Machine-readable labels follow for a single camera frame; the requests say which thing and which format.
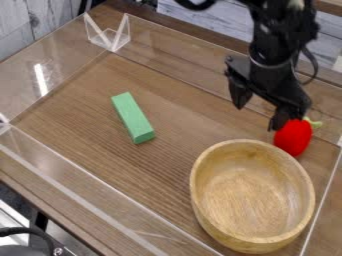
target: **wooden table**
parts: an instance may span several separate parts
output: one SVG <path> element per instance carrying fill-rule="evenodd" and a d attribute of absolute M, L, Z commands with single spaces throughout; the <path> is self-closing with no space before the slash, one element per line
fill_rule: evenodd
<path fill-rule="evenodd" d="M 92 11 L 102 27 L 118 24 L 121 13 L 112 8 L 114 4 L 109 2 Z M 22 65 L 20 60 L 29 62 L 41 49 L 50 58 L 48 49 L 53 45 L 57 53 L 53 56 L 62 64 L 60 74 L 66 79 L 58 89 L 12 120 L 16 128 L 2 136 L 1 143 L 24 160 L 13 160 L 6 150 L 0 152 L 1 181 L 104 255 L 163 255 L 164 251 L 169 255 L 241 255 L 223 248 L 196 222 L 188 174 L 197 155 L 216 142 L 233 138 L 271 141 L 265 132 L 271 108 L 255 99 L 249 109 L 236 111 L 225 100 L 227 86 L 223 86 L 221 73 L 215 70 L 221 69 L 220 57 L 232 52 L 164 28 L 149 27 L 151 24 L 138 23 L 134 18 L 130 20 L 136 25 L 133 33 L 148 31 L 149 47 L 145 37 L 138 37 L 118 55 L 101 52 L 82 37 L 74 37 L 74 33 L 84 30 L 81 20 L 76 20 L 0 66 L 0 72 L 6 71 L 2 74 L 10 77 L 13 62 L 18 65 Z M 197 48 L 207 56 L 204 60 L 193 55 Z M 76 70 L 80 58 L 86 62 L 93 57 L 94 60 Z M 196 75 L 191 79 L 181 77 L 187 72 Z M 340 152 L 334 143 L 340 136 L 342 94 L 338 87 L 319 80 L 307 90 L 315 101 L 312 113 L 319 112 L 328 124 L 297 159 L 311 176 L 319 202 Z M 109 101 L 112 95 L 125 91 L 136 98 L 156 130 L 156 139 L 138 146 L 129 141 Z M 22 106 L 16 107 L 29 106 L 30 96 Z M 14 93 L 8 94 L 9 101 L 14 98 Z M 309 253 L 304 255 L 339 253 L 340 170 L 336 175 L 307 244 Z M 287 248 L 269 255 L 299 255 L 307 232 Z"/>

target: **acrylic corner bracket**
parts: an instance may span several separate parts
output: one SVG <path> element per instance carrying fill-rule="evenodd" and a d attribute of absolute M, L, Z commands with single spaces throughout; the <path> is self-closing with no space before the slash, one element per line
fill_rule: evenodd
<path fill-rule="evenodd" d="M 101 30 L 88 13 L 84 14 L 84 23 L 88 40 L 105 50 L 116 52 L 130 41 L 129 19 L 126 14 L 122 15 L 117 31 L 109 28 Z"/>

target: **red pepper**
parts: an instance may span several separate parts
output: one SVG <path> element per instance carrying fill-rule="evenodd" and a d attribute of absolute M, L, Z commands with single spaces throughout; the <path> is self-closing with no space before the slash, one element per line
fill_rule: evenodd
<path fill-rule="evenodd" d="M 275 132 L 273 145 L 291 156 L 300 155 L 308 146 L 312 128 L 320 126 L 322 122 L 311 122 L 308 118 L 288 120 L 283 128 Z"/>

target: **green foam block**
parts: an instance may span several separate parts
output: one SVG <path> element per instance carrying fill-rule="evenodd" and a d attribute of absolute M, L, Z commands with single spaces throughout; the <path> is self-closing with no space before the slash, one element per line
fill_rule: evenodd
<path fill-rule="evenodd" d="M 153 128 L 138 108 L 129 92 L 112 96 L 112 105 L 122 120 L 134 144 L 142 143 L 155 137 Z"/>

